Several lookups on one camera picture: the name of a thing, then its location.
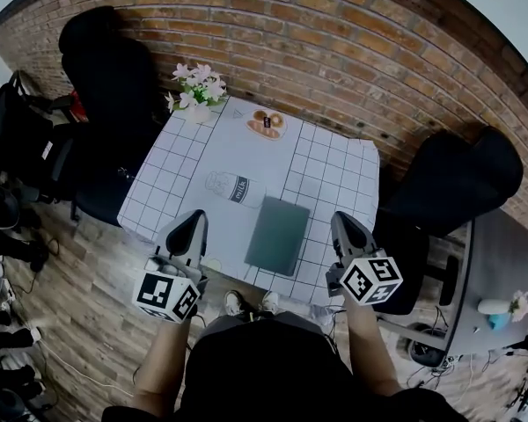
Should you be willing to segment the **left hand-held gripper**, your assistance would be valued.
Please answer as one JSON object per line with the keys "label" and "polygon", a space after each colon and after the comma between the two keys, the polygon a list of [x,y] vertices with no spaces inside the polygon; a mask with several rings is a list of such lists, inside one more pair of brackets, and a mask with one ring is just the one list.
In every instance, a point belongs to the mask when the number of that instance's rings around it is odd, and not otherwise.
{"label": "left hand-held gripper", "polygon": [[151,317],[181,323],[193,315],[208,278],[201,269],[209,222],[196,209],[164,226],[155,250],[139,274],[133,304]]}

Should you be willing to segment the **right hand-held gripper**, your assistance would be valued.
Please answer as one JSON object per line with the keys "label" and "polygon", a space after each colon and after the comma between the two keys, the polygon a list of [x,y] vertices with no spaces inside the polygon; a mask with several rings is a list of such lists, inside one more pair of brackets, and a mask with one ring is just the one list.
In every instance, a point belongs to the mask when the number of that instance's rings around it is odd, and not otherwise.
{"label": "right hand-held gripper", "polygon": [[403,282],[394,258],[377,246],[364,225],[342,211],[334,213],[331,232],[337,260],[326,272],[328,294],[347,292],[360,306],[387,302]]}

